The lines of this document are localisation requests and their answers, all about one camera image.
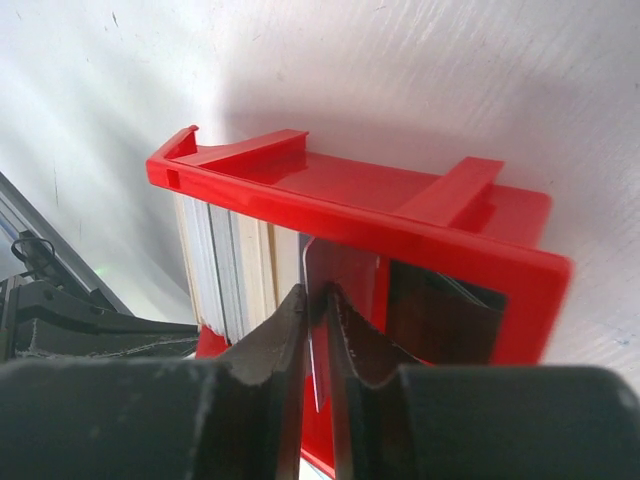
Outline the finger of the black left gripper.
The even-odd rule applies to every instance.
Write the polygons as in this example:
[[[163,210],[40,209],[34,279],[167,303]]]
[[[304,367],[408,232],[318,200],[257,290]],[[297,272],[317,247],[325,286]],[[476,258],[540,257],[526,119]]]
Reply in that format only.
[[[1,282],[1,358],[186,357],[194,325],[157,322],[78,299],[44,281]]]

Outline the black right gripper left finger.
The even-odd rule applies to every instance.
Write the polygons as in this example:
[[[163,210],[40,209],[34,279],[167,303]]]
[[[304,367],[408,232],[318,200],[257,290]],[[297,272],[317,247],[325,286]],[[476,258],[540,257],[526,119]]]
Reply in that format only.
[[[306,293],[214,358],[23,359],[1,369],[5,479],[295,479]]]

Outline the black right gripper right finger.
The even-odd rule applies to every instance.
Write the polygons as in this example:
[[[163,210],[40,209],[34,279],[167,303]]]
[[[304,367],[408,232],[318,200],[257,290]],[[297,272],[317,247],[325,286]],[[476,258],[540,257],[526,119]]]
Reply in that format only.
[[[428,366],[327,289],[339,479],[635,479],[639,399],[585,366]]]

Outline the white magnetic stripe card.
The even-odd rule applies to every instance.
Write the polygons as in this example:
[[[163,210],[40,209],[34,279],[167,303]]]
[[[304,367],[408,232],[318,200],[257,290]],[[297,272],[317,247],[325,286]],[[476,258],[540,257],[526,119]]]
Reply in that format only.
[[[343,245],[311,237],[302,251],[304,286],[307,296],[309,368],[314,406],[320,412],[329,396],[328,330],[326,314],[330,286],[345,274]]]

